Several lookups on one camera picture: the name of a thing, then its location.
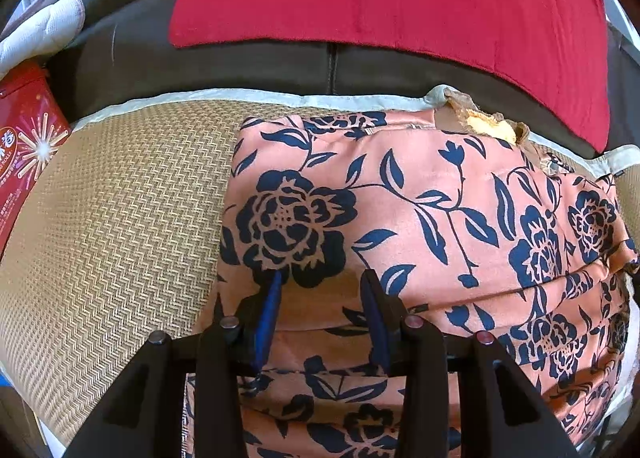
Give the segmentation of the orange floral blouse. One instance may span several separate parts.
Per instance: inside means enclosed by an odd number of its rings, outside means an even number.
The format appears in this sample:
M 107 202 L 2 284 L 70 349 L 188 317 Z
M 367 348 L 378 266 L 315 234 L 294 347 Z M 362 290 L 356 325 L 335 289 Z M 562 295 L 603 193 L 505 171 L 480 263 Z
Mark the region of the orange floral blouse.
M 547 173 L 432 110 L 249 118 L 213 299 L 283 279 L 265 370 L 240 383 L 253 457 L 388 457 L 405 382 L 370 362 L 366 270 L 446 334 L 492 332 L 574 444 L 620 384 L 638 265 L 612 180 Z

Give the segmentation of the woven bamboo seat mat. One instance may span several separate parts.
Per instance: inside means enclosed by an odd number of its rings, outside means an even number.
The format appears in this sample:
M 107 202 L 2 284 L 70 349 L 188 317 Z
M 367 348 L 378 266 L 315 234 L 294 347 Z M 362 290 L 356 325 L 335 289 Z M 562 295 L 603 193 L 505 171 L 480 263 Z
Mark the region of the woven bamboo seat mat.
M 249 118 L 277 119 L 432 110 L 443 131 L 501 138 L 547 173 L 609 178 L 608 171 L 486 114 L 469 95 L 439 85 L 421 98 L 322 97 L 257 91 L 164 96 L 113 106 L 77 123 L 29 193 L 1 258 L 1 368 L 40 419 L 68 445 L 103 394 L 163 330 L 174 339 L 213 322 L 221 213 L 234 145 Z M 620 384 L 578 457 L 629 397 L 639 373 L 639 307 L 625 276 L 629 329 Z M 227 312 L 227 316 L 236 312 Z M 460 454 L 458 379 L 449 384 L 449 445 Z M 195 377 L 186 376 L 181 449 L 194 450 Z

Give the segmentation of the red gift box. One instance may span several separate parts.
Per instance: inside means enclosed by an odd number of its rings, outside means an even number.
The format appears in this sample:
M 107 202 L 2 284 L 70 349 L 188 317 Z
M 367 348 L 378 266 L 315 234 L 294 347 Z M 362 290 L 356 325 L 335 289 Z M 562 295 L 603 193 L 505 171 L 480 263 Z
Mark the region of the red gift box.
M 26 60 L 1 80 L 1 236 L 5 244 L 23 204 L 53 156 L 70 136 L 47 73 Z

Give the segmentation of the dark brown leather sofa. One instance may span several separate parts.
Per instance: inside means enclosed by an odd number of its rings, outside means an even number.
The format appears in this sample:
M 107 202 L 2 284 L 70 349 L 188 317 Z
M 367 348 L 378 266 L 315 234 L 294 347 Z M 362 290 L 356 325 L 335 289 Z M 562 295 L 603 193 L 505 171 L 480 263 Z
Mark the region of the dark brown leather sofa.
M 483 109 L 593 157 L 639 140 L 639 53 L 606 19 L 608 141 L 591 147 L 515 84 L 427 54 L 323 41 L 244 40 L 176 48 L 168 38 L 177 0 L 82 0 L 84 30 L 50 61 L 52 86 L 78 120 L 134 98 L 204 88 L 299 95 L 419 97 L 448 84 Z

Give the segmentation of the white rolled towel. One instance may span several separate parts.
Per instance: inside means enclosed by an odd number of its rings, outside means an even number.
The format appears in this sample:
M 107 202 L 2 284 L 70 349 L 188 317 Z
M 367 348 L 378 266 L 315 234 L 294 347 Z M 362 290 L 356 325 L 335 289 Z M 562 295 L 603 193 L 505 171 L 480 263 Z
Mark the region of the white rolled towel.
M 59 0 L 35 12 L 1 41 L 1 77 L 25 60 L 61 51 L 78 36 L 85 19 L 82 0 Z

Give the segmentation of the red knitted cloth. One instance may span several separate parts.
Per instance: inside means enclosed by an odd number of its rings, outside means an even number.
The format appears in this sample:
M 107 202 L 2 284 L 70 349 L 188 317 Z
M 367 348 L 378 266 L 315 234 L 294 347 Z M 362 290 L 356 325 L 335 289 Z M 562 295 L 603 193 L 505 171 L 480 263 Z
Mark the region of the red knitted cloth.
M 176 48 L 323 41 L 452 60 L 515 84 L 591 147 L 608 141 L 603 0 L 177 0 Z

